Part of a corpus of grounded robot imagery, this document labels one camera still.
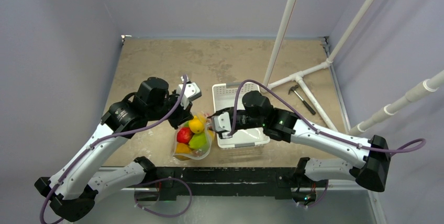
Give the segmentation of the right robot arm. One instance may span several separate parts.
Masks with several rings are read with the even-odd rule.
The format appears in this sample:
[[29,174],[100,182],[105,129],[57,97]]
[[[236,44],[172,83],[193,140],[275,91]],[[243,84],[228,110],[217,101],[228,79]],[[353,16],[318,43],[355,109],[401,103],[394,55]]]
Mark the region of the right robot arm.
[[227,131],[262,128],[272,140],[302,144],[330,153],[348,164],[348,173],[361,187],[374,192],[385,191],[391,157],[385,138],[374,135],[360,138],[321,127],[303,119],[295,112],[275,108],[269,99],[258,91],[246,93],[242,98],[244,108],[229,107],[232,125]]

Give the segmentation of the clear zip top bag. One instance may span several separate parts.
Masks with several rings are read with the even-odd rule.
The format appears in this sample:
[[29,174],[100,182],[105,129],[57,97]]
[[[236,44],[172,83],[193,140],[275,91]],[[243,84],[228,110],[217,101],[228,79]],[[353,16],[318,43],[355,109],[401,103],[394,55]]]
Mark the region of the clear zip top bag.
[[180,161],[202,160],[206,158],[213,145],[215,134],[209,129],[208,113],[194,113],[176,130],[172,156]]

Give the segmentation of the orange-yellow potato toy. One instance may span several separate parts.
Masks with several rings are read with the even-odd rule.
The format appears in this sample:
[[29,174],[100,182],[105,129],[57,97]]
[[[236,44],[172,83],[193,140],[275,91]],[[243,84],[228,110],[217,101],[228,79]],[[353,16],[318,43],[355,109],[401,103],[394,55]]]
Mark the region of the orange-yellow potato toy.
[[188,155],[192,154],[192,152],[193,149],[191,149],[187,144],[177,143],[174,151],[174,157],[180,161],[186,161],[190,159]]

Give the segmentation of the yellow pear toy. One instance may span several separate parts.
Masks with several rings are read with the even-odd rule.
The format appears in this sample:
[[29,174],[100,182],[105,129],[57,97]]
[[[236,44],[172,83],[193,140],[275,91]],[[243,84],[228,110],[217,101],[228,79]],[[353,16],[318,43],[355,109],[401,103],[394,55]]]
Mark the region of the yellow pear toy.
[[194,134],[200,134],[204,132],[205,129],[204,123],[197,116],[194,116],[193,119],[188,121],[188,127]]

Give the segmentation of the red apple toy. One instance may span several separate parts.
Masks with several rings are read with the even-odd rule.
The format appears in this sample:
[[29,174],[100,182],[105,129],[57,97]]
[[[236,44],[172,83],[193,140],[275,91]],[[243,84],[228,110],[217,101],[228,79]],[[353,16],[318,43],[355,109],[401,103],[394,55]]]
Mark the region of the red apple toy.
[[189,127],[182,127],[178,130],[176,134],[176,141],[182,144],[189,144],[194,133]]

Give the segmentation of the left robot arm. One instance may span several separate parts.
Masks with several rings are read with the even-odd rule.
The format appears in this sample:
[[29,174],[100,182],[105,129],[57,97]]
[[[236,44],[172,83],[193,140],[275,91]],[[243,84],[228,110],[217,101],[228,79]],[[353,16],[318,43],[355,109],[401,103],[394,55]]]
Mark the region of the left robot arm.
[[161,183],[157,167],[144,156],[107,175],[98,176],[97,171],[136,133],[164,121],[177,129],[192,119],[192,102],[202,92],[186,75],[181,80],[177,89],[170,92],[165,80],[150,77],[136,92],[113,103],[69,162],[54,175],[37,179],[35,188],[45,198],[43,206],[50,207],[62,221],[76,222],[96,203],[123,188]]

